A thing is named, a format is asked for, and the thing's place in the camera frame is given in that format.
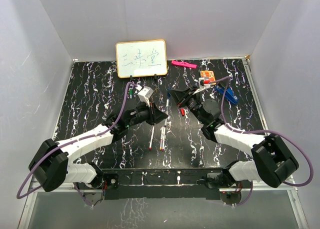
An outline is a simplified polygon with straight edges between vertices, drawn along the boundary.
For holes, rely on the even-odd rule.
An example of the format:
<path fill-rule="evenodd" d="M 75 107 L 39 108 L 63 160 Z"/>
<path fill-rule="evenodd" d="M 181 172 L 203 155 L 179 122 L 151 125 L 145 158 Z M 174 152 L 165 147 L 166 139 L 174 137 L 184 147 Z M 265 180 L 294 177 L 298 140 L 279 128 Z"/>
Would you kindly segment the green whiteboard pen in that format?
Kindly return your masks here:
<path fill-rule="evenodd" d="M 129 90 L 129 98 L 132 99 L 132 97 L 133 97 L 133 91 L 132 91 L 132 89 L 130 89 Z"/>

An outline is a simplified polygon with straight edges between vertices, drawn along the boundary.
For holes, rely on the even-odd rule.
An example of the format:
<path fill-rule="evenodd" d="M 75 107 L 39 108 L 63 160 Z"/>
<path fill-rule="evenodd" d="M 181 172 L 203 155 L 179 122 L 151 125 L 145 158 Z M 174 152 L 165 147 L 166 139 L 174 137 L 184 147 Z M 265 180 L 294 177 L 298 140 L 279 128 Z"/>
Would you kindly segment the blue whiteboard pen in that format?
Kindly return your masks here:
<path fill-rule="evenodd" d="M 170 94 L 167 93 L 166 106 L 165 106 L 165 113 L 167 115 L 167 118 L 164 120 L 164 127 L 167 126 L 167 120 L 169 117 L 169 101 L 170 101 Z"/>

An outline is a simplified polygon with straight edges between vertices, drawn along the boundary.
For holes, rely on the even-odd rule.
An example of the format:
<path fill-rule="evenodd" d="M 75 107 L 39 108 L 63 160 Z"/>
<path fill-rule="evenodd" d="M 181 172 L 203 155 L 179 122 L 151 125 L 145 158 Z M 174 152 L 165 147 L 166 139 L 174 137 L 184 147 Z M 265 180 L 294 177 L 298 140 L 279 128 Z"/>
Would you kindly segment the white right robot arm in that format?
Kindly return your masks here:
<path fill-rule="evenodd" d="M 168 93 L 177 107 L 186 107 L 202 124 L 201 131 L 206 139 L 227 145 L 253 158 L 252 161 L 231 163 L 223 171 L 223 183 L 233 188 L 240 181 L 263 181 L 272 188 L 291 176 L 299 163 L 279 135 L 259 132 L 237 133 L 221 119 L 221 109 L 213 99 L 200 100 L 196 89 L 169 89 Z"/>

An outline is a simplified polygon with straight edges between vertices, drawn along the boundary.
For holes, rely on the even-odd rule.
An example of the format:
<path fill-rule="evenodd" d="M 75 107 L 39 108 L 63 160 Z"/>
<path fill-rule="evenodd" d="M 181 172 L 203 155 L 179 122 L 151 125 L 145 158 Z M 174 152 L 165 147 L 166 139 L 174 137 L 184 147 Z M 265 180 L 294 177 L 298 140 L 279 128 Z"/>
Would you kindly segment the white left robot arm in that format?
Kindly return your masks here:
<path fill-rule="evenodd" d="M 45 192 L 52 192 L 64 183 L 84 183 L 97 189 L 104 173 L 93 162 L 76 163 L 76 159 L 104 146 L 111 145 L 128 134 L 132 126 L 146 122 L 153 126 L 168 118 L 155 104 L 140 102 L 136 108 L 121 115 L 111 114 L 97 127 L 61 141 L 45 140 L 29 164 L 29 170 Z"/>

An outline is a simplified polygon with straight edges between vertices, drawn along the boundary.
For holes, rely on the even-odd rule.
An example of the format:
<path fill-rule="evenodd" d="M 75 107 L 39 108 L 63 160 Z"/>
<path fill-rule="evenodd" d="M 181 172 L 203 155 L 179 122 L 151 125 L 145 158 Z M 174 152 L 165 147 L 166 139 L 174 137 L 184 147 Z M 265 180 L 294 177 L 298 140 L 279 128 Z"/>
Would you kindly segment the yellow whiteboard pen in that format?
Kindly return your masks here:
<path fill-rule="evenodd" d="M 165 127 L 162 126 L 161 129 L 160 129 L 160 147 L 159 147 L 159 150 L 162 151 L 163 150 L 163 141 L 164 141 L 164 129 Z"/>

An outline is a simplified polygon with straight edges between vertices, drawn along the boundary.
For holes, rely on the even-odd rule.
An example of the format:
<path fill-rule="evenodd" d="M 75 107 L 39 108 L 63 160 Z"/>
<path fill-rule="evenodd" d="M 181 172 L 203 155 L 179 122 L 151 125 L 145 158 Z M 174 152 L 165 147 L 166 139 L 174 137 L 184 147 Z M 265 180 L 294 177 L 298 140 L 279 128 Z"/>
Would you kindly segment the purple whiteboard pen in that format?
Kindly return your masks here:
<path fill-rule="evenodd" d="M 165 150 L 165 138 L 166 138 L 166 127 L 163 126 L 162 128 L 162 143 L 161 143 L 161 151 Z"/>

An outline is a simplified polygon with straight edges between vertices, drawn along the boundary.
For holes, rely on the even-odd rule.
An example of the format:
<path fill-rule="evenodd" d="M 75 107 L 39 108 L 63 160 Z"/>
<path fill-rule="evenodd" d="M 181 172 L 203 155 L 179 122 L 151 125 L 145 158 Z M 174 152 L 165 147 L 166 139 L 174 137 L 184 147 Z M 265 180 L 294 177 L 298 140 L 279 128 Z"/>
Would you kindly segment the red pen cap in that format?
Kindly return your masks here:
<path fill-rule="evenodd" d="M 185 110 L 183 108 L 180 109 L 181 115 L 184 117 L 185 116 Z"/>

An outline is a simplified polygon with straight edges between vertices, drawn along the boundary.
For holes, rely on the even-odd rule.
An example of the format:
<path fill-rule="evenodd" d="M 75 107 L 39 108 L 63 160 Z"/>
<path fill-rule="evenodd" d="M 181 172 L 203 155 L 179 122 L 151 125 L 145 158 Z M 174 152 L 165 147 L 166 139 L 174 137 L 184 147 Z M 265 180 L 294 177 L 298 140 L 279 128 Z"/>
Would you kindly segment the red whiteboard pen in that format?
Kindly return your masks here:
<path fill-rule="evenodd" d="M 154 139 L 154 132 L 155 132 L 155 125 L 152 125 L 151 128 L 151 136 L 150 136 L 150 141 L 149 141 L 149 150 L 152 150 L 152 144 L 153 144 L 153 139 Z"/>

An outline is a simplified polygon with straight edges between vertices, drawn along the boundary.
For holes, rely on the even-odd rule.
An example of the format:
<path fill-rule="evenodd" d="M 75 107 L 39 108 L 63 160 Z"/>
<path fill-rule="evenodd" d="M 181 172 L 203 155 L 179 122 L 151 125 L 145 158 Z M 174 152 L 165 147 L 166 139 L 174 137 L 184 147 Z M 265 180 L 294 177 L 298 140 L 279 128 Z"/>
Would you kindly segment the small yellow-framed whiteboard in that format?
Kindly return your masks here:
<path fill-rule="evenodd" d="M 163 39 L 118 42 L 115 52 L 117 75 L 121 79 L 165 76 L 168 73 Z"/>

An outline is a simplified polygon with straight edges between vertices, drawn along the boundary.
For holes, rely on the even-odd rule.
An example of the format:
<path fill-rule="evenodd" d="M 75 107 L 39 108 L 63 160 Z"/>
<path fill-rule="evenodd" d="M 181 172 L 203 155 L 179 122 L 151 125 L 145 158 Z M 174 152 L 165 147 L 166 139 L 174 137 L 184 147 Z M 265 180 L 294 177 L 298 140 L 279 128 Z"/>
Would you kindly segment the blue stapler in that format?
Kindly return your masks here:
<path fill-rule="evenodd" d="M 225 98 L 233 105 L 236 105 L 238 103 L 238 97 L 234 94 L 234 92 L 230 88 L 225 89 L 221 85 L 217 85 L 215 88 L 222 95 L 225 92 Z"/>

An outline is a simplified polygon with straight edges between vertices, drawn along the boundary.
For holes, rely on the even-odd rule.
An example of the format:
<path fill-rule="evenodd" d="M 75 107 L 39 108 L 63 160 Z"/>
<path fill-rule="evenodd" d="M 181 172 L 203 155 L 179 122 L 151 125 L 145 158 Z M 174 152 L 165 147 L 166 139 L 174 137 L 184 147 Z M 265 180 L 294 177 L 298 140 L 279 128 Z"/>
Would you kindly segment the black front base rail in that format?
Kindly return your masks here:
<path fill-rule="evenodd" d="M 101 190 L 105 200 L 128 198 L 219 200 L 221 189 L 239 193 L 250 183 L 235 181 L 222 168 L 104 169 L 89 184 L 79 182 L 82 190 Z"/>

